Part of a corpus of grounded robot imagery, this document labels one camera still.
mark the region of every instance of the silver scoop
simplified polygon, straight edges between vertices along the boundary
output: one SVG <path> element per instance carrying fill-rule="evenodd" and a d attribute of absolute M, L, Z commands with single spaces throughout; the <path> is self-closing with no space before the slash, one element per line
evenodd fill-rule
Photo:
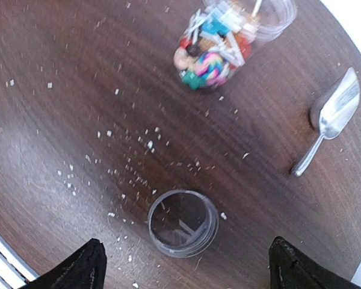
<path fill-rule="evenodd" d="M 359 102 L 359 80 L 354 69 L 349 68 L 345 76 L 319 98 L 310 110 L 310 121 L 319 131 L 319 136 L 302 160 L 294 166 L 293 175 L 302 175 L 324 139 L 332 140 L 341 133 L 357 110 Z"/>

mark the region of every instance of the clear plastic jar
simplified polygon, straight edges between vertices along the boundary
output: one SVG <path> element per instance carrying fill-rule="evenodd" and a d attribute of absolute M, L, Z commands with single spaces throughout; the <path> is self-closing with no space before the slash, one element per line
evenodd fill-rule
<path fill-rule="evenodd" d="M 193 90 L 224 84 L 297 15 L 294 0 L 203 0 L 180 38 L 174 65 Z"/>

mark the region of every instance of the candy pieces in jar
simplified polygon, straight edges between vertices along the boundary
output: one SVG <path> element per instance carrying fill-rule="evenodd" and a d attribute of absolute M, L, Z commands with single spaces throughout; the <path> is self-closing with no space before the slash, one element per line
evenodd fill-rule
<path fill-rule="evenodd" d="M 256 13 L 234 2 L 197 10 L 174 54 L 182 82 L 193 90 L 223 85 L 250 56 L 258 26 Z"/>

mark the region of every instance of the round table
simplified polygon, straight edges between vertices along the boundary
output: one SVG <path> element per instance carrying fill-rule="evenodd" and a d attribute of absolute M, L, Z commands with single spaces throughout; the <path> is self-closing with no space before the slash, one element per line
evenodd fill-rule
<path fill-rule="evenodd" d="M 301 178 L 289 170 L 317 136 L 310 106 L 351 66 L 361 85 L 361 55 L 322 3 L 297 4 L 277 40 L 206 93 L 172 64 L 201 1 L 0 1 L 0 234 L 39 274 L 98 238 L 105 288 L 267 288 L 277 235 L 351 279 L 361 101 Z M 172 188 L 227 216 L 193 258 L 149 238 L 147 212 Z"/>

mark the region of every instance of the plastic container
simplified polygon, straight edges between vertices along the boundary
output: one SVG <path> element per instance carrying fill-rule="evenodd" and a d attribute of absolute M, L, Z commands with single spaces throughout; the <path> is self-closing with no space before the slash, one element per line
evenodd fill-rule
<path fill-rule="evenodd" d="M 160 196 L 148 215 L 149 233 L 155 246 L 175 258 L 204 251 L 218 231 L 214 204 L 196 191 L 172 190 Z"/>
<path fill-rule="evenodd" d="M 174 54 L 183 83 L 193 90 L 223 85 L 297 15 L 294 0 L 204 0 Z"/>

